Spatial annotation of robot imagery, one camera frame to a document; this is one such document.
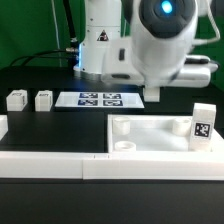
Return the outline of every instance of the white block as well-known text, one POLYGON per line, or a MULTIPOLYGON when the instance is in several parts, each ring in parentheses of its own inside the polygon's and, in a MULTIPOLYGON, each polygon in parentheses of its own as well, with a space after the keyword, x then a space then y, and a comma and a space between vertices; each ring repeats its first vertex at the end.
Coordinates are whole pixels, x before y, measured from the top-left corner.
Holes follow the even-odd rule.
POLYGON ((145 102, 159 102, 160 101, 160 88, 145 87, 143 89, 144 101, 145 102))
POLYGON ((6 115, 0 115, 0 141, 8 132, 8 119, 6 115))
POLYGON ((6 98, 7 111, 22 111, 27 105, 27 91, 13 90, 6 98))
POLYGON ((35 97, 35 110, 36 111, 50 111, 53 104, 52 91, 39 91, 35 97))
POLYGON ((215 105, 195 103, 189 144, 190 151, 211 151, 215 116, 215 105))

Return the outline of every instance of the white box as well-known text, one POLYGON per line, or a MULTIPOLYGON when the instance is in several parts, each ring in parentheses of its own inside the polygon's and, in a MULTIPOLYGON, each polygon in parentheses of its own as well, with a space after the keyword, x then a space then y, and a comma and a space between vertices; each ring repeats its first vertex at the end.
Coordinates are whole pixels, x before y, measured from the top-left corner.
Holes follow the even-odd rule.
POLYGON ((13 90, 6 98, 7 111, 22 111, 27 105, 27 91, 13 90))
POLYGON ((35 110, 36 111, 50 111, 53 104, 52 91, 39 91, 35 97, 35 110))
POLYGON ((216 106, 195 103, 189 150, 211 151, 211 138, 215 124, 216 106))
POLYGON ((6 115, 0 115, 0 141, 8 132, 8 119, 6 115))

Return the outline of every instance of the white tray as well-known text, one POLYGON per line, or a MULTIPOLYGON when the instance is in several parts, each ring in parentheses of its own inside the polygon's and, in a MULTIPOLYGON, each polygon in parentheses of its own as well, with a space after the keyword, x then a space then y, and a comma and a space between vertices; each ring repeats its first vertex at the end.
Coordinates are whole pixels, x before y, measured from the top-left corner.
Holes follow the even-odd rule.
MULTIPOLYGON (((190 136, 180 137, 172 133, 174 116, 130 116, 131 130, 128 135, 113 134, 112 120, 124 115, 108 116, 108 151, 116 152, 114 145, 119 141, 130 141, 136 144, 136 152, 167 151, 188 152, 190 136)), ((216 130, 212 134, 212 152, 224 152, 224 140, 216 130)))
POLYGON ((83 161, 85 179, 224 180, 224 140, 214 130, 211 152, 188 151, 188 138, 171 134, 176 117, 129 116, 127 136, 115 136, 108 116, 108 158, 83 161), (135 152, 114 150, 117 141, 131 141, 135 152))

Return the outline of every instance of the black and white pattern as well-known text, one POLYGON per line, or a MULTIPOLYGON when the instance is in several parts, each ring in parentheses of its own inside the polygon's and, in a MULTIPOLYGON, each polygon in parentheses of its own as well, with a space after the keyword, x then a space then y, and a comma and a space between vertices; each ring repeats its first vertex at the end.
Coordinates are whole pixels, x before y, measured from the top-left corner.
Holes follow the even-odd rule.
POLYGON ((119 93, 104 93, 104 99, 121 99, 121 94, 119 93))
POLYGON ((39 96, 49 96, 48 93, 41 93, 39 96))
POLYGON ((123 103, 121 100, 104 100, 103 106, 105 106, 105 107, 122 107, 123 103))
POLYGON ((22 96, 22 93, 13 93, 12 96, 22 96))
POLYGON ((196 123, 194 135, 197 137, 209 138, 210 129, 211 129, 210 124, 196 123))
POLYGON ((98 105, 98 100, 79 100, 78 102, 79 106, 97 106, 98 105))
POLYGON ((98 98, 98 93, 80 93, 79 98, 92 98, 92 99, 97 99, 98 98))

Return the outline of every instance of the sticker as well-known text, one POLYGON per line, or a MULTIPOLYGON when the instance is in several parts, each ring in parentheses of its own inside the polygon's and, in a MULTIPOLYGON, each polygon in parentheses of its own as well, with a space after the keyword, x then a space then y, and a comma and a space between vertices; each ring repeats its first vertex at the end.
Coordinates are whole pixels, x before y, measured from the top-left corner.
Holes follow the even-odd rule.
POLYGON ((102 31, 102 33, 98 37, 97 41, 109 41, 109 38, 108 38, 105 30, 102 31))
POLYGON ((210 138, 211 124, 195 123, 194 136, 198 138, 210 138))
POLYGON ((47 93, 41 93, 39 96, 49 96, 47 93))
POLYGON ((121 106, 123 106, 123 103, 122 103, 122 101, 121 100, 104 100, 103 101, 103 105, 105 106, 105 107, 121 107, 121 106))
POLYGON ((97 106, 98 100, 79 100, 78 102, 79 106, 97 106))
POLYGON ((104 93, 104 99, 121 99, 121 94, 118 93, 104 93))
POLYGON ((98 98, 98 93, 80 93, 79 98, 98 98))
POLYGON ((22 96, 22 93, 13 93, 12 96, 22 96))

